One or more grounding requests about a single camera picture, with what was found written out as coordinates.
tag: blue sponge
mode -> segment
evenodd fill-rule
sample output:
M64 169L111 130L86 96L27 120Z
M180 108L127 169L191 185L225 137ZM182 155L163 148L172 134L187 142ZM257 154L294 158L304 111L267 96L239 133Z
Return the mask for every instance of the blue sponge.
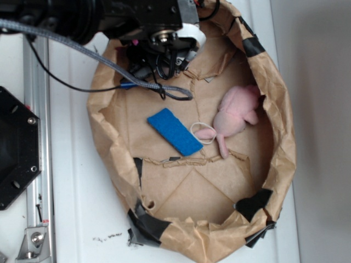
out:
M189 156L203 147L167 108L149 117L148 122L183 156Z

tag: screw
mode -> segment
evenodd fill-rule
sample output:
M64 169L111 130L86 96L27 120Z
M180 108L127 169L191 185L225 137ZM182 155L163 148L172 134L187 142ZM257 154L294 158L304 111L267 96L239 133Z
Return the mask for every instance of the screw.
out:
M31 117L31 118L28 119L28 123L29 123L30 125L33 125L33 124L36 124L36 123L37 123L37 120L36 120L35 118Z
M44 236L43 234L39 233L39 232L35 232L32 234L32 242L35 245L40 245L44 242Z
M166 43L168 41L168 35L161 34L161 35L159 35L158 39L160 40L161 43Z
M24 257L25 257L26 259L32 259L32 258L35 258L35 254L34 254L33 251L28 251L28 252L24 255Z
M172 14L175 14L176 12L177 12L176 7L171 7L171 13L172 13Z

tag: pink plush toy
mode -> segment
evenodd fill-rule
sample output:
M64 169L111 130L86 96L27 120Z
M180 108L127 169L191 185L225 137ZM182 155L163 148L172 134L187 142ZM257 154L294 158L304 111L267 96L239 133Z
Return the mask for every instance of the pink plush toy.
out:
M212 130L205 128L197 131L195 136L199 139L212 139L216 137L219 144L220 155L226 159L229 156L224 138L242 132L246 122L252 125L258 123L258 117L254 111L258 107L258 98L261 93L257 86L235 86L224 95L218 107L218 113L213 120Z

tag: cardboard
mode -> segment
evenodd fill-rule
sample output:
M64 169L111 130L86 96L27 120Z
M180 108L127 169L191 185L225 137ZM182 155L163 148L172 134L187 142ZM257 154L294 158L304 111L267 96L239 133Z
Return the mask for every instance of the cardboard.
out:
M205 5L199 9L200 17L212 12L215 0ZM218 14L200 26L207 36L203 53L187 71L159 81L188 88L193 100L163 101L157 93L137 87L94 93L87 107L96 148L126 212L140 220L142 235L147 232L162 248L196 262L212 263L245 245L245 238L264 229L267 222L277 221L295 172L296 149L285 84L239 11L221 1ZM111 41L104 55L128 67L119 41ZM112 69L99 65L92 88L113 87L120 79ZM259 123L226 139L230 149L226 160L216 142L182 157L147 123L148 117L167 107L188 128L194 122L212 125L226 91L248 84L257 84L262 93ZM143 159L140 175L134 158ZM248 221L233 205L261 189L271 190L271 195ZM155 233L145 214L169 224Z

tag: white rubber band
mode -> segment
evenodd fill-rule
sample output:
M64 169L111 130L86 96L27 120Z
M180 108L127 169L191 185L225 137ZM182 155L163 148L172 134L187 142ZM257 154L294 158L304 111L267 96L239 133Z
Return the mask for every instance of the white rubber band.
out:
M202 141L202 140L200 140L198 137L196 137L195 134L194 134L194 132L193 132L193 127L194 127L195 125L203 125L203 126L209 128L209 129L213 130L213 131L214 131L214 137L211 139L211 141ZM190 127L190 133L191 133L200 143L202 143L202 144L211 144L211 143L213 143L213 141L215 140L215 138L216 138L216 136L217 136L216 130L213 129L213 128L212 128L211 126L209 126L208 124L203 123L203 122L195 122L195 123L193 123L193 124L191 125L191 127Z

